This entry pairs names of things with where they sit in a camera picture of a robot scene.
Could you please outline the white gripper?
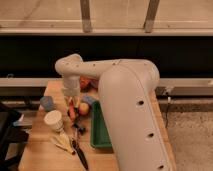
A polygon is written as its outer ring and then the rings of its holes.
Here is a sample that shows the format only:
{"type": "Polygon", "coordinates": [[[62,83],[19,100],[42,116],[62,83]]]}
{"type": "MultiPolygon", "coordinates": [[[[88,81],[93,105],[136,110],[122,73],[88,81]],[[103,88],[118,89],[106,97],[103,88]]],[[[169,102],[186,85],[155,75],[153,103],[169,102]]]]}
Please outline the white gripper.
{"type": "Polygon", "coordinates": [[[75,97],[80,95],[80,78],[64,77],[62,79],[62,92],[65,96],[75,97]]]}

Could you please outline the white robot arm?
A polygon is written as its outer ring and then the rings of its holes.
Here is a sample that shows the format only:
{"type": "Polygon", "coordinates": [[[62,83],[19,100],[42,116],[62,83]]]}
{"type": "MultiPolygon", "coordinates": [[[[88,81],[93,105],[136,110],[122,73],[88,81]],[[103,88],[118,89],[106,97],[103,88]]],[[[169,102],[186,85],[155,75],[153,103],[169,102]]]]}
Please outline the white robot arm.
{"type": "Polygon", "coordinates": [[[98,96],[119,171],[173,171],[150,100],[159,82],[155,64],[144,59],[85,62],[78,54],[57,60],[63,93],[77,76],[99,80],[98,96]]]}

